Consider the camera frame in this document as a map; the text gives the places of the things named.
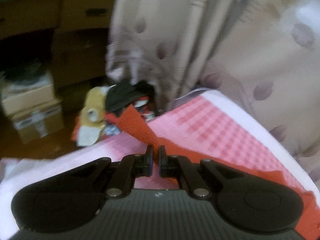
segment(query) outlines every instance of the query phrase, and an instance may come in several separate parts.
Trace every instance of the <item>wooden floor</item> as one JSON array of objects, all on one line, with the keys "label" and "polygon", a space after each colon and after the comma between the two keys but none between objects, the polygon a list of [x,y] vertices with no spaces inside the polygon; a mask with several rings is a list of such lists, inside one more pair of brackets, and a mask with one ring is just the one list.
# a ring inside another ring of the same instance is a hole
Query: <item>wooden floor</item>
[{"label": "wooden floor", "polygon": [[27,144],[21,142],[10,121],[0,116],[0,158],[53,159],[77,150],[78,147],[70,136],[78,113],[79,110],[65,112],[63,130]]}]

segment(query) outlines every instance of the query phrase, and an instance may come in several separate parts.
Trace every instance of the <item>orange garment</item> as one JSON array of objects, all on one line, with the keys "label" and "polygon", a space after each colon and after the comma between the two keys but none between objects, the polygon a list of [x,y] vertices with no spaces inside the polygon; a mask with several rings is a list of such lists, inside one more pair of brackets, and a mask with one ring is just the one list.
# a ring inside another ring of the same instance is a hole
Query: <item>orange garment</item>
[{"label": "orange garment", "polygon": [[[258,170],[251,170],[243,166],[228,163],[218,158],[213,158],[203,153],[184,149],[168,139],[157,137],[132,105],[122,113],[116,125],[119,129],[130,134],[139,141],[147,145],[152,145],[154,150],[153,159],[157,163],[159,160],[159,147],[161,145],[165,145],[168,155],[183,155],[188,157],[193,163],[199,163],[201,159],[210,158],[240,171],[287,186],[283,174],[280,171],[262,172]],[[304,203],[304,212],[295,229],[306,240],[318,240],[320,237],[320,208],[316,204],[315,197],[312,192],[301,192],[296,188],[294,188],[294,190],[301,196]]]}]

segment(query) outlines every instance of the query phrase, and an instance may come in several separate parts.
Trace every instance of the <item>beige curtain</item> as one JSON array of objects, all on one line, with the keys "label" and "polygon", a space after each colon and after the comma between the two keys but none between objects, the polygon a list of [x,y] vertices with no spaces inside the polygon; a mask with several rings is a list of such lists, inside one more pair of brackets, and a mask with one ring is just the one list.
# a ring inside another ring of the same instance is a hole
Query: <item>beige curtain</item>
[{"label": "beige curtain", "polygon": [[254,116],[320,186],[320,0],[116,0],[107,75],[157,103],[197,85]]}]

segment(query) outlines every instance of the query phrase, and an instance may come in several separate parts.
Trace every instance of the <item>desk drawer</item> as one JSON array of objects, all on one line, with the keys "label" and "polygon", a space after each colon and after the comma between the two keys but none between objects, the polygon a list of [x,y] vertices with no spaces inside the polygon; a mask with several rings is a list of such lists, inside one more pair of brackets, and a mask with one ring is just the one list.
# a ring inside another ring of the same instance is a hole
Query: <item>desk drawer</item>
[{"label": "desk drawer", "polygon": [[63,0],[59,31],[108,28],[114,0]]},{"label": "desk drawer", "polygon": [[58,26],[61,0],[20,0],[0,4],[0,39]]}]

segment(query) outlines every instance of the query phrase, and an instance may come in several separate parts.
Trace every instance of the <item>pile of clothes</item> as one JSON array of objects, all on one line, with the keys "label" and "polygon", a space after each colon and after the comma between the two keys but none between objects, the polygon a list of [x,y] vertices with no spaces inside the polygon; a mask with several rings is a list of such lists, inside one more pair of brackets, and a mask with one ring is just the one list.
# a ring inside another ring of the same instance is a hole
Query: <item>pile of clothes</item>
[{"label": "pile of clothes", "polygon": [[154,99],[154,87],[144,80],[135,85],[123,80],[111,87],[95,87],[87,93],[71,139],[85,147],[121,133],[116,122],[131,104],[145,121],[149,121],[157,113]]}]

